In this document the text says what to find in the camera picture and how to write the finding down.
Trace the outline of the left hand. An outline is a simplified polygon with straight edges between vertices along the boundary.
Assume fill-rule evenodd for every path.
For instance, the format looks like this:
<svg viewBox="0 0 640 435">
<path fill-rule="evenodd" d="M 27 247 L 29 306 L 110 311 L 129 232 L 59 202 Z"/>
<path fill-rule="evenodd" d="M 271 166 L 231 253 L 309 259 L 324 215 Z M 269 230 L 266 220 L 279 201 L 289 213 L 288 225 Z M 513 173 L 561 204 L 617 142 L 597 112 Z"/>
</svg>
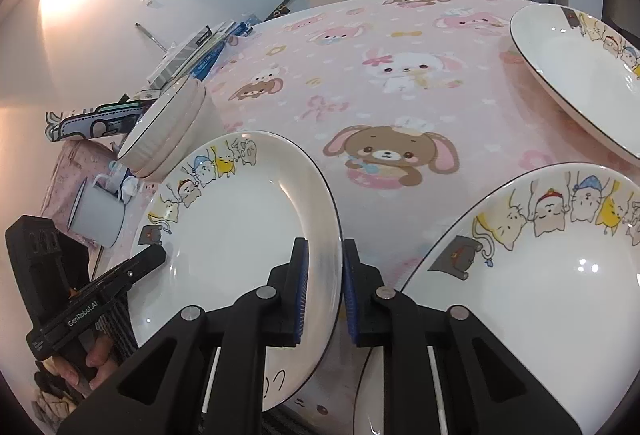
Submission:
<svg viewBox="0 0 640 435">
<path fill-rule="evenodd" d="M 87 380 L 78 372 L 78 366 L 60 355 L 53 355 L 51 363 L 60 377 L 84 397 L 100 387 L 119 367 L 114 356 L 114 342 L 105 333 L 100 333 L 86 356 L 85 365 L 96 371 L 92 380 Z"/>
</svg>

